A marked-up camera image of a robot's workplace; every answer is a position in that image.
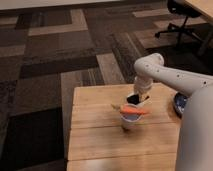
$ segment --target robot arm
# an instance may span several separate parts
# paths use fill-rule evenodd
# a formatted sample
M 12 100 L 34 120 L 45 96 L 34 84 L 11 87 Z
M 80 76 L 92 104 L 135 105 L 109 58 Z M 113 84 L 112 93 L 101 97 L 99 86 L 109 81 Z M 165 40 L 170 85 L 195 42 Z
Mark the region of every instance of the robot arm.
M 153 79 L 188 96 L 182 118 L 176 171 L 213 169 L 213 77 L 163 67 L 160 54 L 135 63 L 135 93 L 146 93 Z
M 193 92 L 213 83 L 213 77 L 164 67 L 164 59 L 158 54 L 140 58 L 135 62 L 135 93 L 145 93 L 153 79 L 189 97 Z

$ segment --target wall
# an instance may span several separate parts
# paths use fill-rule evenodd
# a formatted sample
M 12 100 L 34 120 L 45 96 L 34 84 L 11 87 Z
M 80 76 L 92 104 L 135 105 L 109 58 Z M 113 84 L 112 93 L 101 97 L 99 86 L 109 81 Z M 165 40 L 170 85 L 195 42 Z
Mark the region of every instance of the wall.
M 119 0 L 0 0 L 0 10 L 96 3 Z

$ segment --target chair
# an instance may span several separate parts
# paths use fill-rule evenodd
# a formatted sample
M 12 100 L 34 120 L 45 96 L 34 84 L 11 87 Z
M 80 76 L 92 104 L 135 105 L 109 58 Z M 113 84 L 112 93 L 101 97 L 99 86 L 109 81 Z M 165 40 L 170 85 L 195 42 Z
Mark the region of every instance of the chair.
M 186 18 L 185 18 L 185 20 L 184 20 L 184 22 L 181 26 L 177 26 L 175 24 L 169 23 L 167 30 L 160 31 L 160 32 L 156 33 L 155 37 L 159 38 L 161 33 L 177 32 L 178 33 L 177 46 L 180 44 L 181 37 L 182 37 L 183 34 L 186 34 L 186 35 L 190 36 L 191 38 L 193 38 L 193 39 L 195 39 L 195 40 L 197 40 L 201 43 L 202 40 L 194 33 L 194 29 L 193 28 L 186 28 L 186 23 L 187 23 L 189 17 L 196 18 L 196 17 L 199 17 L 201 14 L 199 12 L 195 11 L 193 8 L 188 7 L 185 4 L 178 3 L 175 0 L 168 0 L 167 1 L 167 7 L 168 7 L 168 10 L 169 10 L 170 13 L 185 15 Z

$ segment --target floor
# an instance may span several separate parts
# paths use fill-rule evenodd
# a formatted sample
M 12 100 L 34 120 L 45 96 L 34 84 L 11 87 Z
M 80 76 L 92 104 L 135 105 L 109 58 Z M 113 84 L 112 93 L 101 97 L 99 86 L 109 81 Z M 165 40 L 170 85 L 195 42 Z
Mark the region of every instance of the floor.
M 177 49 L 174 34 L 153 36 L 182 21 L 161 0 L 1 15 L 0 170 L 66 170 L 74 88 L 132 83 L 142 56 L 159 52 L 168 67 L 212 75 L 212 45 L 198 57 L 188 37 Z M 202 18 L 188 25 L 201 37 L 210 28 Z

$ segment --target chair leg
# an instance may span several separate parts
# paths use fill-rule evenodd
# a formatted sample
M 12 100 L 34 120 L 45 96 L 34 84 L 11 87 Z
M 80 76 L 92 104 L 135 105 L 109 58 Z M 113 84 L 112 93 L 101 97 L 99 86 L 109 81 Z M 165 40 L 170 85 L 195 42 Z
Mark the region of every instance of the chair leg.
M 165 30 L 165 31 L 159 31 L 157 33 L 155 33 L 155 37 L 159 38 L 161 33 L 177 33 L 180 31 L 180 28 L 178 29 L 173 29 L 173 30 Z

